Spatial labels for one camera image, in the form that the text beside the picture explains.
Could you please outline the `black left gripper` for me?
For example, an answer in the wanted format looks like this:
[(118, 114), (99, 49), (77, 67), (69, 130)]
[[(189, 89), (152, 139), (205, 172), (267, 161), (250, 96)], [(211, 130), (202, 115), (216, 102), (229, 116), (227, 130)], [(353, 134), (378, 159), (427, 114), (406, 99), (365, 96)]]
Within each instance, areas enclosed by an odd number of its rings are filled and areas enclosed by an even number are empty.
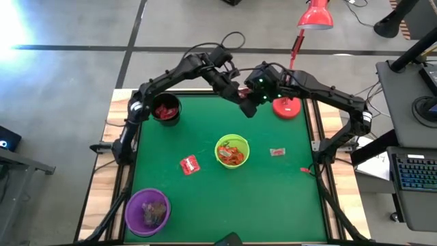
[(219, 72), (216, 68), (207, 66), (203, 68), (203, 78), (220, 97), (237, 105), (241, 104), (245, 99), (245, 96), (242, 96), (238, 88), (236, 88), (236, 83), (224, 72)]

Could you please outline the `green plastic bucket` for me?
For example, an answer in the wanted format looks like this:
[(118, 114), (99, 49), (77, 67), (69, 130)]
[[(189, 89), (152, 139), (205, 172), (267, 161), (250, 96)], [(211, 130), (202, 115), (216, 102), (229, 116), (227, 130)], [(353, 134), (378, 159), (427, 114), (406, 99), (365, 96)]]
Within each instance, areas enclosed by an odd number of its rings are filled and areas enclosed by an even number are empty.
[[(241, 163), (240, 165), (237, 165), (237, 166), (224, 165), (219, 159), (222, 156), (218, 153), (218, 148), (221, 146), (225, 146), (227, 148), (237, 147), (237, 149), (239, 149), (239, 151), (241, 153), (243, 153), (245, 156), (244, 162)], [(250, 147), (249, 147), (248, 141), (245, 138), (243, 138), (239, 135), (229, 134), (229, 135), (225, 135), (225, 136), (221, 137), (217, 141), (216, 146), (214, 148), (214, 153), (215, 153), (216, 160), (222, 166), (226, 167), (227, 169), (236, 169), (236, 168), (240, 167), (241, 165), (243, 165), (248, 160), (249, 155), (250, 155)]]

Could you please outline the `red desk lamp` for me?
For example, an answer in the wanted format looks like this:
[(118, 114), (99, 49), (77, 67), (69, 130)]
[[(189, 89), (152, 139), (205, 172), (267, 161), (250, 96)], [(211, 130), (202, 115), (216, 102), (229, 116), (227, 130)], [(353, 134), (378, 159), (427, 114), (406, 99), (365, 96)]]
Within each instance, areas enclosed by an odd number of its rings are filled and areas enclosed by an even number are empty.
[[(297, 24), (299, 28), (290, 57), (290, 69), (293, 68), (296, 56), (300, 51), (303, 40), (305, 39), (305, 30), (326, 30), (333, 28), (333, 18), (327, 9), (328, 0), (307, 0), (309, 7), (300, 17)], [(298, 98), (290, 99), (288, 97), (275, 99), (272, 103), (272, 110), (275, 115), (283, 120), (291, 120), (300, 114), (302, 107), (301, 100)]]

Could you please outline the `white box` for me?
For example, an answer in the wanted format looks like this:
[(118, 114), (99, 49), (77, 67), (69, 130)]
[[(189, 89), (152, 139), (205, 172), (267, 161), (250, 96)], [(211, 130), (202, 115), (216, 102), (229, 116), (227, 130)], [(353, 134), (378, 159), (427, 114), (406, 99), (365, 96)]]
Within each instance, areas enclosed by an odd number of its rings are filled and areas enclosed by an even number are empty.
[(370, 144), (372, 141), (373, 141), (372, 139), (367, 137), (357, 137), (355, 150), (365, 147), (367, 144)]

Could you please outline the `black desk support bar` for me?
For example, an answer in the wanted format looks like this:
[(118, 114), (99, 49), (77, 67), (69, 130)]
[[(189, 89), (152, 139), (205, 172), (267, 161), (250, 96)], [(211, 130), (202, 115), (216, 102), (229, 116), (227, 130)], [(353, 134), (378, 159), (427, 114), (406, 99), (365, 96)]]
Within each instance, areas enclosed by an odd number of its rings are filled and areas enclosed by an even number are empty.
[(388, 147), (398, 145), (399, 143), (395, 130), (393, 129), (388, 131), (366, 146), (353, 151), (353, 153), (350, 155), (352, 165), (356, 167), (361, 163), (364, 163), (365, 161), (385, 152)]

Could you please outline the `grey side desk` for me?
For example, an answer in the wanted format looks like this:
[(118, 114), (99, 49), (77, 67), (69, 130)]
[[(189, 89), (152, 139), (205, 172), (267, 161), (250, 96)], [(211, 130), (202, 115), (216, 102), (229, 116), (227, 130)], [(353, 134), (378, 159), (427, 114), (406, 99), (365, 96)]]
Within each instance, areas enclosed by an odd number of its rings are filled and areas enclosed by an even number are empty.
[(422, 65), (409, 64), (394, 72), (389, 62), (378, 62), (376, 70), (400, 146), (437, 149), (437, 128), (420, 124), (412, 113), (414, 100), (432, 93), (419, 74)]

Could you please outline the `white paper sheet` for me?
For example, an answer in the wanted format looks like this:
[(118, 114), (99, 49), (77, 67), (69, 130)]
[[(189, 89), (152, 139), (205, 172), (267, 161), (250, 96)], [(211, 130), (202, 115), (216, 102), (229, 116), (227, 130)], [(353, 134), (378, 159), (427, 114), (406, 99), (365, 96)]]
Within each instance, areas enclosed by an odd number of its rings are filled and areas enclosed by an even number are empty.
[(387, 152), (379, 154), (366, 160), (364, 163), (359, 164), (356, 167), (356, 171), (383, 180), (390, 180), (390, 161)]

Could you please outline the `black stand pole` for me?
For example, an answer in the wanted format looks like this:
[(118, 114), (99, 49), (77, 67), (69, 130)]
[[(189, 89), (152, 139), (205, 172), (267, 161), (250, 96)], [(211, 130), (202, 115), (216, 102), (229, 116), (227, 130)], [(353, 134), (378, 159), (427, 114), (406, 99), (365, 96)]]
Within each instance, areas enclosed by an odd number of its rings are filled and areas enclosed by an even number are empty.
[(404, 17), (418, 2), (419, 0), (400, 0), (390, 14), (373, 26), (374, 32), (383, 38), (394, 38), (399, 33)]
[(411, 61), (437, 42), (437, 27), (433, 28), (427, 35), (422, 37), (415, 45), (408, 49), (402, 56), (390, 65), (393, 72), (403, 70)]

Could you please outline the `purple plastic bucket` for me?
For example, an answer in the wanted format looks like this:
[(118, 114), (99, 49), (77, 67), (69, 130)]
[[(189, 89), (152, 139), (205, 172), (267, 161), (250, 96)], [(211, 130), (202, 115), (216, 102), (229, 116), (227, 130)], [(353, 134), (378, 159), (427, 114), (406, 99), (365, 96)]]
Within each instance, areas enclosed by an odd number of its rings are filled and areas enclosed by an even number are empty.
[[(157, 228), (145, 226), (143, 203), (164, 202), (167, 206), (167, 213), (163, 223)], [(124, 221), (128, 229), (136, 236), (150, 237), (160, 232), (167, 224), (171, 214), (171, 203), (168, 197), (160, 190), (147, 188), (136, 192), (128, 201), (125, 209)]]

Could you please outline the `round black device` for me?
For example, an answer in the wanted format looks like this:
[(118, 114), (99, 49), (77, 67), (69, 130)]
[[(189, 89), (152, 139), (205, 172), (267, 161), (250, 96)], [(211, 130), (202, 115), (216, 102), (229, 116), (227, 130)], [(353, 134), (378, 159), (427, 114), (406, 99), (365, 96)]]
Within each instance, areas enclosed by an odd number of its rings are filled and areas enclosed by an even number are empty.
[(424, 120), (437, 122), (437, 96), (422, 96), (412, 103), (412, 112)]

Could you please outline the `backlit black keyboard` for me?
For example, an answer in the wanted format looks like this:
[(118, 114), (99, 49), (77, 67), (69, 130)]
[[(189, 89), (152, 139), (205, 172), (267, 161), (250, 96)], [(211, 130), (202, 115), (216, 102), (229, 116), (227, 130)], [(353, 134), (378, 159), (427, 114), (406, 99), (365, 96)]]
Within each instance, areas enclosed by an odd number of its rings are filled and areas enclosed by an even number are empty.
[(392, 175), (400, 190), (437, 193), (437, 157), (392, 154)]

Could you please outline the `grey keyboard tray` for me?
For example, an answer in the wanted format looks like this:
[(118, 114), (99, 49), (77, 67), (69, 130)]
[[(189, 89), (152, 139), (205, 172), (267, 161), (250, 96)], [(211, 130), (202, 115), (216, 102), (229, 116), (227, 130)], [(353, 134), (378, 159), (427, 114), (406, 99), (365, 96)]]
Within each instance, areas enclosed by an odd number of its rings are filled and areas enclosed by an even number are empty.
[(400, 190), (392, 175), (392, 154), (414, 154), (437, 157), (437, 150), (420, 148), (388, 147), (390, 179), (397, 198), (398, 219), (414, 231), (437, 232), (437, 193)]

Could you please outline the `grey bench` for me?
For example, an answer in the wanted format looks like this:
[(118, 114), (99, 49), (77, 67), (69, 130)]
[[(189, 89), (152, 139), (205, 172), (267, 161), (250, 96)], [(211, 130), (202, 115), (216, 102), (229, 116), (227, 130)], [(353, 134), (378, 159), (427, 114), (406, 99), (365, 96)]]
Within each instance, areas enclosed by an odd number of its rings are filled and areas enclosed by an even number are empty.
[(0, 246), (9, 239), (33, 174), (41, 171), (53, 175), (55, 169), (55, 166), (0, 148)]

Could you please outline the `black device blue light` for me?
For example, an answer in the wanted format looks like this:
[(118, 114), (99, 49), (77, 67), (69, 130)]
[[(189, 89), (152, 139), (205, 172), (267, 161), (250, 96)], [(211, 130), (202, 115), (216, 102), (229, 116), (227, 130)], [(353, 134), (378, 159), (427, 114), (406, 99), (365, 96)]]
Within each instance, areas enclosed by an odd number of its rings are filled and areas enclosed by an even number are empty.
[(0, 126), (0, 148), (15, 152), (21, 139), (19, 134)]

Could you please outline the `black frame leg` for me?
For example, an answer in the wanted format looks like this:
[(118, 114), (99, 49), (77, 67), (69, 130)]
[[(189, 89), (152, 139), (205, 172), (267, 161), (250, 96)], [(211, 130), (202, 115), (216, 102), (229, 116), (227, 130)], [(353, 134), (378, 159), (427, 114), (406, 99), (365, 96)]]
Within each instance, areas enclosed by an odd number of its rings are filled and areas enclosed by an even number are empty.
[(338, 203), (335, 202), (334, 198), (329, 193), (329, 190), (324, 185), (323, 179), (321, 175), (318, 175), (316, 177), (318, 186), (320, 187), (320, 193), (322, 194), (322, 197), (329, 203), (330, 207), (334, 211), (334, 214), (336, 217), (340, 220), (344, 228), (348, 231), (349, 235), (352, 237), (353, 241), (355, 242), (365, 242), (369, 241), (368, 238), (364, 237), (350, 222), (350, 220), (346, 217), (345, 213), (341, 210)]
[(113, 229), (115, 225), (115, 218), (121, 206), (126, 207), (127, 201), (130, 198), (132, 186), (132, 168), (128, 167), (127, 181), (123, 188), (121, 188), (122, 174), (125, 167), (119, 166), (115, 177), (115, 188), (113, 197), (111, 198), (111, 206), (103, 217), (102, 221), (96, 226), (94, 231), (85, 239), (78, 239), (74, 243), (80, 246), (91, 245), (114, 245), (122, 243), (122, 239), (114, 239)]

